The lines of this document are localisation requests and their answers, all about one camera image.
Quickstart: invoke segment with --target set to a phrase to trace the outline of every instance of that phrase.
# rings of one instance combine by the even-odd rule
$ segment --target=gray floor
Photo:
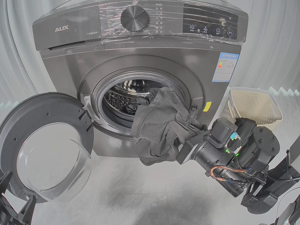
[[[283,122],[274,131],[281,145],[271,168],[300,134],[300,96],[280,91],[276,100]],[[252,215],[194,161],[180,166],[164,162],[150,167],[136,158],[98,157],[85,188],[63,204],[37,204],[32,224],[270,224],[278,203],[264,215]],[[283,198],[279,214],[300,189]]]

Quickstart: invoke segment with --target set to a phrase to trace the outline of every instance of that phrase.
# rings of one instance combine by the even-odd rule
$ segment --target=silver dial
[[[121,14],[121,24],[129,31],[136,32],[147,25],[148,14],[139,6],[126,8]]]

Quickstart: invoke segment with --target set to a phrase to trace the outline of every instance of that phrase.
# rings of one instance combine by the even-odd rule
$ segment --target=open door
[[[94,129],[83,104],[50,92],[15,107],[0,126],[0,176],[12,171],[8,190],[37,203],[66,202],[87,183]]]

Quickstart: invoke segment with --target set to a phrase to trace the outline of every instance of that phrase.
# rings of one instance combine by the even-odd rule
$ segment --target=door hinge
[[[94,122],[95,120],[99,120],[99,117],[95,114],[92,104],[91,104],[91,96],[85,95],[84,96],[84,107],[82,107],[85,111],[88,111],[88,114],[91,117],[91,121]]]

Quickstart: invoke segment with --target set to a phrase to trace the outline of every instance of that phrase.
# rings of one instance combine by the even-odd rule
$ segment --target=aux logo
[[[62,27],[56,28],[56,29],[55,29],[55,32],[63,31],[63,30],[66,30],[66,29],[69,29],[69,28],[68,28],[68,25],[67,25],[67,26],[62,26]]]

